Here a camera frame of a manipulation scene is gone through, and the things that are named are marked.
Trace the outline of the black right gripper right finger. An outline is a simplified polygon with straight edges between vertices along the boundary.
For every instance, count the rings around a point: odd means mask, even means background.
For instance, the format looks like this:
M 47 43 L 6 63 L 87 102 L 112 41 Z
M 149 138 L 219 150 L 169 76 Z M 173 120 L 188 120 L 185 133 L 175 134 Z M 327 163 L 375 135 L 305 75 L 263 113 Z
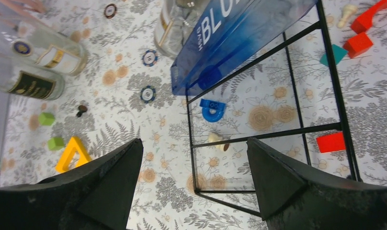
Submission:
M 387 230 L 387 186 L 316 169 L 250 138 L 261 218 L 271 230 Z

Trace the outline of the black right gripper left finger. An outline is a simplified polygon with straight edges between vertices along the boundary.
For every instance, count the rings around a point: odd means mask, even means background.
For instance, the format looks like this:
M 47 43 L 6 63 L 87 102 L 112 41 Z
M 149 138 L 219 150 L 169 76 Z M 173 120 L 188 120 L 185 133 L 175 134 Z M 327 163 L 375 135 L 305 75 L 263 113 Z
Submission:
M 36 184 L 0 188 L 0 230 L 124 230 L 143 157 L 136 138 Z

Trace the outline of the clear bottle black label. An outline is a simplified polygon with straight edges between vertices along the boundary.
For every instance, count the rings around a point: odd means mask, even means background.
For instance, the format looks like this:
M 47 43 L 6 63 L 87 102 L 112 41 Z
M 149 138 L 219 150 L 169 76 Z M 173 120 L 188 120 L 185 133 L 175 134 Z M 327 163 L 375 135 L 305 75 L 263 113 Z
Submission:
M 55 100 L 64 91 L 63 77 L 0 53 L 0 91 L 39 100 Z

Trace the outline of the clear bottle blue gold emblem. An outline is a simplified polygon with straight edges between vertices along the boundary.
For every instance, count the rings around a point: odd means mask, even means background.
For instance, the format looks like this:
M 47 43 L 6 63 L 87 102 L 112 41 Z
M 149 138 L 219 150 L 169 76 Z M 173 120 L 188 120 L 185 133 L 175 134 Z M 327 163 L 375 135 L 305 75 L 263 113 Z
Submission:
M 76 76 L 85 68 L 85 48 L 37 19 L 0 16 L 0 53 L 42 69 Z

